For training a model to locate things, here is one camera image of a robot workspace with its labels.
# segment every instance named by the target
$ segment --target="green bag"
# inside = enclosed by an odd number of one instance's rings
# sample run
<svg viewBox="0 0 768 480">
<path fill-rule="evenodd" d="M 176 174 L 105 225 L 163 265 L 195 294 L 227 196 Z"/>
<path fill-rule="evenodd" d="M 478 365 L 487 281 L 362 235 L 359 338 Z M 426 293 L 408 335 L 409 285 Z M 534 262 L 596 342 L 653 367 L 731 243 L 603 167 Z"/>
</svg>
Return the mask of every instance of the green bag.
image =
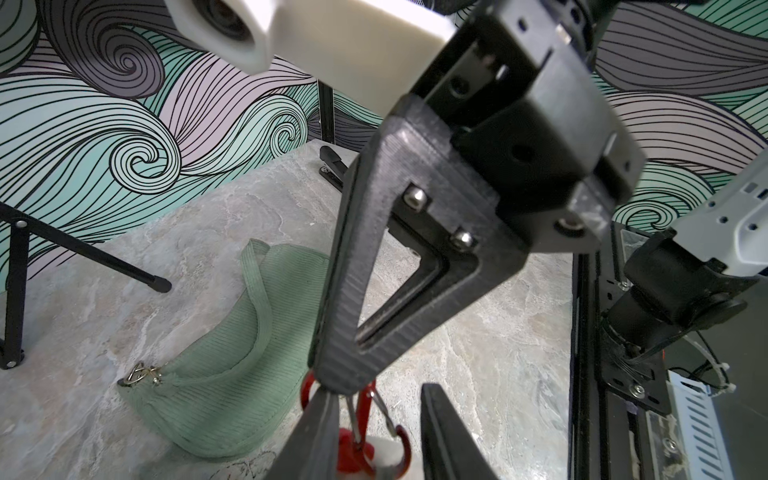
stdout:
<svg viewBox="0 0 768 480">
<path fill-rule="evenodd" d="M 298 399 L 328 256 L 251 240 L 246 291 L 227 318 L 176 359 L 139 364 L 121 396 L 154 430 L 208 458 L 244 455 L 275 431 Z"/>
</svg>

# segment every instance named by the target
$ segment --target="bag strap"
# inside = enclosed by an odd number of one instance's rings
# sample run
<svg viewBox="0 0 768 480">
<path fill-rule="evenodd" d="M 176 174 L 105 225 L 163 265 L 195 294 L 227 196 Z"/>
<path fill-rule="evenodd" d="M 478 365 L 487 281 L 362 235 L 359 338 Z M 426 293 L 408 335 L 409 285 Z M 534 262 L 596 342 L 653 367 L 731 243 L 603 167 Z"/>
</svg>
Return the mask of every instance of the bag strap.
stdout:
<svg viewBox="0 0 768 480">
<path fill-rule="evenodd" d="M 272 336 L 272 306 L 269 298 L 266 296 L 264 281 L 261 276 L 259 264 L 270 246 L 259 240 L 251 239 L 240 255 L 240 262 L 243 268 L 243 278 L 245 279 L 246 291 L 250 302 L 253 304 L 257 313 L 257 337 L 253 348 L 248 354 L 240 360 L 231 369 L 215 375 L 181 378 L 174 376 L 171 381 L 175 386 L 199 386 L 209 383 L 222 382 L 230 378 L 237 378 L 245 372 L 249 372 L 259 361 L 266 345 L 270 342 Z"/>
</svg>

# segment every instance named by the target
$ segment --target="red carabiner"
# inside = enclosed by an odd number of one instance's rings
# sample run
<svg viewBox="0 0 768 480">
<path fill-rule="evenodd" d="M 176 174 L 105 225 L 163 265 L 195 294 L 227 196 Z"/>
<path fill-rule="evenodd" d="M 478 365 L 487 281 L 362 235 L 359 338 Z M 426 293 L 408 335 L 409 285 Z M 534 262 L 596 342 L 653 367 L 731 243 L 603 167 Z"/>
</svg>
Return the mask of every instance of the red carabiner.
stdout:
<svg viewBox="0 0 768 480">
<path fill-rule="evenodd" d="M 310 390 L 312 389 L 312 384 L 314 382 L 315 376 L 312 373 L 312 370 L 310 370 L 304 376 L 301 385 L 300 398 L 302 409 L 305 409 L 310 403 Z M 363 470 L 372 477 L 376 475 L 376 468 L 371 465 L 374 448 L 373 445 L 366 442 L 366 431 L 368 430 L 371 402 L 373 401 L 374 395 L 378 395 L 375 380 L 361 390 L 357 396 L 357 407 L 355 408 L 355 418 L 352 425 L 353 430 L 339 429 L 339 460 L 336 464 L 336 469 L 339 472 L 356 473 Z M 382 414 L 386 417 L 388 425 L 391 425 L 392 420 L 389 418 L 386 408 L 383 408 Z M 402 460 L 400 460 L 400 463 L 398 464 L 396 475 L 396 478 L 400 478 L 406 474 L 408 468 L 411 466 L 411 442 L 406 433 L 406 429 L 403 428 L 402 425 L 396 426 L 394 428 L 394 433 L 396 436 L 400 437 L 400 441 L 402 442 Z"/>
</svg>

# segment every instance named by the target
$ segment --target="wave pattern wallpaper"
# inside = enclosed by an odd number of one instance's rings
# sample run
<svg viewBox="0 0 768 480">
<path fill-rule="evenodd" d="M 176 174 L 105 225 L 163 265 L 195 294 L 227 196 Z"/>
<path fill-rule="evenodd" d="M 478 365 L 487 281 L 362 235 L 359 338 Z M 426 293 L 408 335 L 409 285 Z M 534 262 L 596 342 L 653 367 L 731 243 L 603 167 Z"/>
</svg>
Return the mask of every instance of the wave pattern wallpaper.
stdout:
<svg viewBox="0 0 768 480">
<path fill-rule="evenodd" d="M 768 2 L 623 4 L 593 77 L 649 158 L 614 218 L 664 229 L 768 144 Z M 381 118 L 334 99 L 336 143 L 359 151 Z M 280 58 L 241 73 L 162 0 L 0 2 L 0 201 L 89 243 L 319 137 L 318 118 L 309 74 Z M 33 237 L 29 275 L 70 256 Z"/>
<path fill-rule="evenodd" d="M 471 8 L 455 15 L 459 26 Z M 599 46 L 598 87 L 648 157 L 616 221 L 663 230 L 768 146 L 768 2 L 624 3 Z M 334 92 L 336 143 L 360 150 L 381 123 Z"/>
<path fill-rule="evenodd" d="M 314 78 L 279 58 L 243 74 L 162 0 L 0 2 L 0 201 L 86 242 L 319 137 L 318 119 Z M 3 223 L 0 281 L 8 246 Z M 30 253 L 30 277 L 72 256 L 37 237 Z"/>
</svg>

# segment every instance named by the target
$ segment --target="marble floor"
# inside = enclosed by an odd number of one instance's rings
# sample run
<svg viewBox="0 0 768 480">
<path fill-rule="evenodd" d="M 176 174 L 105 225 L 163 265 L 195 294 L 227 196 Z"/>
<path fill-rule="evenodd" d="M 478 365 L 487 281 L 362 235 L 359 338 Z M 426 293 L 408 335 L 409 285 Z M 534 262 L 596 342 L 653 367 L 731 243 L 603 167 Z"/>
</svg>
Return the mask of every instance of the marble floor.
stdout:
<svg viewBox="0 0 768 480">
<path fill-rule="evenodd" d="M 150 432 L 114 383 L 138 360 L 172 359 L 226 315 L 243 291 L 238 255 L 249 238 L 330 251 L 340 194 L 317 173 L 322 145 L 309 142 L 102 246 L 171 280 L 170 293 L 81 257 L 29 282 L 27 359 L 0 371 L 0 477 L 264 476 L 298 421 L 298 402 L 261 448 L 211 461 Z M 368 311 L 414 262 L 385 237 Z M 566 478 L 570 335 L 571 256 L 532 255 L 387 369 L 379 391 L 419 439 L 419 388 L 439 382 L 500 478 Z M 374 434 L 386 436 L 373 417 Z"/>
</svg>

